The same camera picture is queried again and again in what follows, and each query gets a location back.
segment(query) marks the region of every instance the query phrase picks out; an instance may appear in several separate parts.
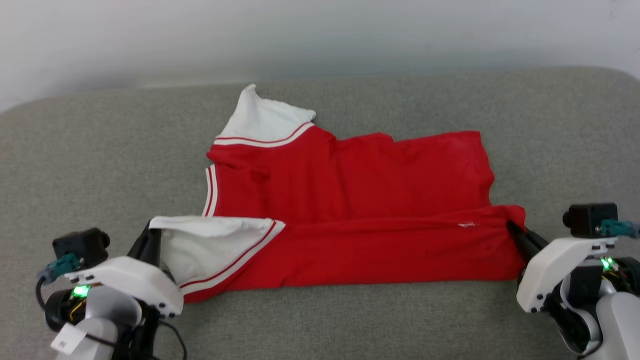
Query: red stripe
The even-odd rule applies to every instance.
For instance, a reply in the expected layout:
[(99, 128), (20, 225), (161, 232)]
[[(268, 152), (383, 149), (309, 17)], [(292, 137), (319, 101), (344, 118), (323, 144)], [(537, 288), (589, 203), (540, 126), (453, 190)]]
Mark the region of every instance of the red stripe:
[(302, 124), (302, 125), (298, 126), (298, 128), (297, 128), (297, 129), (295, 129), (295, 130), (293, 131), (293, 133), (291, 133), (291, 135), (287, 136), (286, 138), (284, 138), (284, 139), (282, 139), (282, 140), (274, 140), (274, 141), (271, 141), (271, 142), (263, 142), (263, 141), (260, 141), (260, 140), (254, 140), (254, 139), (249, 139), (249, 138), (243, 138), (243, 137), (240, 137), (240, 136), (232, 136), (232, 137), (228, 137), (228, 138), (216, 138), (216, 140), (249, 140), (249, 141), (252, 141), (252, 142), (259, 142), (259, 143), (275, 143), (275, 142), (282, 142), (282, 141), (284, 141), (284, 140), (288, 140), (288, 139), (292, 138), (292, 137), (296, 134), (296, 132), (298, 132), (298, 130), (300, 130), (303, 126), (305, 126), (305, 125), (307, 125), (307, 124), (311, 124), (311, 122), (306, 122), (306, 123), (304, 123), (304, 124)]
[(251, 246), (249, 249), (247, 249), (242, 255), (240, 255), (231, 265), (227, 266), (224, 270), (218, 272), (216, 275), (213, 275), (212, 277), (208, 278), (208, 279), (204, 279), (204, 280), (195, 280), (195, 281), (191, 281), (191, 282), (187, 282), (184, 285), (180, 285), (181, 288), (185, 287), (185, 286), (189, 286), (192, 284), (198, 284), (200, 282), (207, 282), (210, 280), (215, 279), (217, 276), (219, 276), (220, 274), (222, 274), (223, 272), (229, 270), (229, 268), (231, 268), (231, 266), (234, 266), (238, 261), (240, 261), (240, 259), (242, 259), (247, 252), (251, 251), (254, 247), (260, 245), (260, 243), (262, 243), (264, 241), (264, 239), (267, 238), (267, 236), (269, 236), (269, 234), (271, 234), (273, 228), (276, 226), (276, 221), (272, 220), (273, 223), (271, 224), (271, 227), (269, 228), (269, 231), (267, 231), (267, 233), (262, 237), (262, 239), (260, 239), (260, 241), (258, 241), (257, 243), (253, 244), (253, 246)]
[(209, 188), (211, 189), (211, 194), (209, 194), (209, 205), (207, 206), (207, 212), (204, 214), (205, 217), (209, 216), (209, 210), (211, 210), (211, 203), (213, 202), (213, 174), (211, 173), (211, 167), (207, 168), (207, 171), (209, 172)]

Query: striped trim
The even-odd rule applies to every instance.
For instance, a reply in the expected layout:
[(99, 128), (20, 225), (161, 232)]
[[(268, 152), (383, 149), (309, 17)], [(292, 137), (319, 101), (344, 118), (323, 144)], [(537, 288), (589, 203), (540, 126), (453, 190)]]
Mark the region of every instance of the striped trim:
[(278, 147), (278, 146), (287, 145), (288, 143), (293, 142), (295, 139), (300, 137), (300, 135), (302, 135), (306, 130), (308, 130), (312, 126), (315, 126), (312, 122), (306, 122), (298, 126), (298, 128), (295, 129), (293, 133), (291, 133), (291, 135), (287, 136), (282, 140), (266, 142), (266, 141), (254, 140), (249, 138), (243, 138), (240, 136), (219, 137), (219, 138), (216, 138), (215, 141), (213, 141), (213, 145), (249, 145), (249, 146), (255, 146), (255, 147)]
[(202, 211), (203, 217), (213, 217), (218, 203), (218, 180), (216, 179), (216, 165), (211, 164), (206, 170), (207, 173), (207, 202)]
[(224, 280), (228, 279), (234, 272), (240, 270), (242, 266), (244, 266), (254, 255), (258, 253), (258, 251), (262, 250), (269, 242), (271, 242), (273, 238), (280, 234), (284, 227), (285, 224), (283, 222), (273, 220), (271, 227), (269, 227), (265, 235), (257, 243), (247, 249), (242, 255), (240, 255), (235, 261), (233, 261), (229, 266), (206, 279), (194, 280), (180, 285), (182, 293), (188, 294), (200, 290), (211, 289)]

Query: red fabric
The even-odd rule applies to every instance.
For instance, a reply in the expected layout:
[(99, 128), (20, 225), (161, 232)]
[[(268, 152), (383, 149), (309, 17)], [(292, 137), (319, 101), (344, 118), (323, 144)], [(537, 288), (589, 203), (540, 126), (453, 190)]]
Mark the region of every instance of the red fabric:
[(217, 216), (307, 224), (491, 205), (493, 173), (475, 131), (394, 142), (379, 133), (337, 140), (313, 126), (287, 145), (213, 145), (207, 157)]
[(274, 218), (285, 229), (213, 288), (221, 291), (451, 280), (514, 279), (524, 265), (491, 206), (493, 173), (475, 131), (394, 142), (337, 140), (316, 126), (273, 148), (213, 145), (209, 216)]

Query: white tag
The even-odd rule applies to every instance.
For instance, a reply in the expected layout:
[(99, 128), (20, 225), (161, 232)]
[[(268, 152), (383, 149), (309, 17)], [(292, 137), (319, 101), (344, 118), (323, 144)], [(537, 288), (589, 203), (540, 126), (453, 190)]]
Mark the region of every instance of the white tag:
[(79, 330), (70, 323), (66, 323), (65, 326), (60, 329), (58, 336), (53, 339), (51, 347), (62, 354), (71, 355), (85, 336), (86, 332)]

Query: white sleeve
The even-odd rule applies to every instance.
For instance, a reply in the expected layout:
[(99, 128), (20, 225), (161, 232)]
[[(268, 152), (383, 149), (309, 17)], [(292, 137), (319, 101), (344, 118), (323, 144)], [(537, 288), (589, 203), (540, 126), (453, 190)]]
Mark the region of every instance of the white sleeve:
[(255, 92), (255, 84), (251, 84), (240, 93), (234, 114), (214, 144), (284, 145), (312, 127), (315, 117), (313, 110), (262, 99)]

